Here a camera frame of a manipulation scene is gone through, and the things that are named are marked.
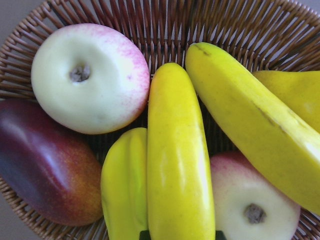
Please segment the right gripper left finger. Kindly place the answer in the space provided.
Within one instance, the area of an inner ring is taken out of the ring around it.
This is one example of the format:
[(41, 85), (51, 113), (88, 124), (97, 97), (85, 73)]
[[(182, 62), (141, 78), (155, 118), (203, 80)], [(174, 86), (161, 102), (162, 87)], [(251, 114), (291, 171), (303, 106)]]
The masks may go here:
[(151, 240), (151, 236), (150, 236), (149, 230), (142, 230), (139, 233), (139, 240)]

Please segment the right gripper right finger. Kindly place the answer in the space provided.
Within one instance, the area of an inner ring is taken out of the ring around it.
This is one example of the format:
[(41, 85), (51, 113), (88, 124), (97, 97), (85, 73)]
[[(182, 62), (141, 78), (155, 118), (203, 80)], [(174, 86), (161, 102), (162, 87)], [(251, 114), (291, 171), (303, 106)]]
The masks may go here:
[(224, 232), (221, 230), (215, 231), (215, 240), (227, 240), (227, 238), (224, 235)]

